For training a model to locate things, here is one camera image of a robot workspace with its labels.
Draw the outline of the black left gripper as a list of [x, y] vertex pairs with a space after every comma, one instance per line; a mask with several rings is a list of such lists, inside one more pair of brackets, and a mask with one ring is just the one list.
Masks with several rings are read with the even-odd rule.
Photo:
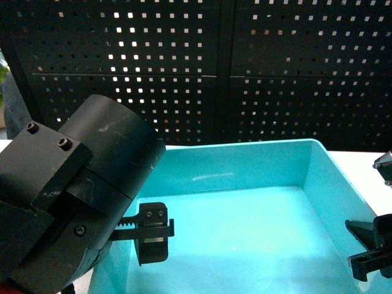
[[175, 235], [175, 221], [168, 220], [167, 214], [167, 207], [162, 202], [141, 203], [139, 214], [122, 217], [118, 222], [118, 227], [131, 224], [138, 227], [113, 230], [108, 240], [135, 240], [135, 251], [140, 266], [164, 262], [168, 258], [168, 237]]

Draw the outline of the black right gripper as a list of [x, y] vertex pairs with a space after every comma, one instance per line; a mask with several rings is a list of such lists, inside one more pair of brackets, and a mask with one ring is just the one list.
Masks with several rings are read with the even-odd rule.
[[379, 270], [391, 278], [391, 215], [377, 216], [372, 222], [345, 221], [346, 229], [366, 249], [348, 258], [353, 278], [367, 281], [368, 273]]

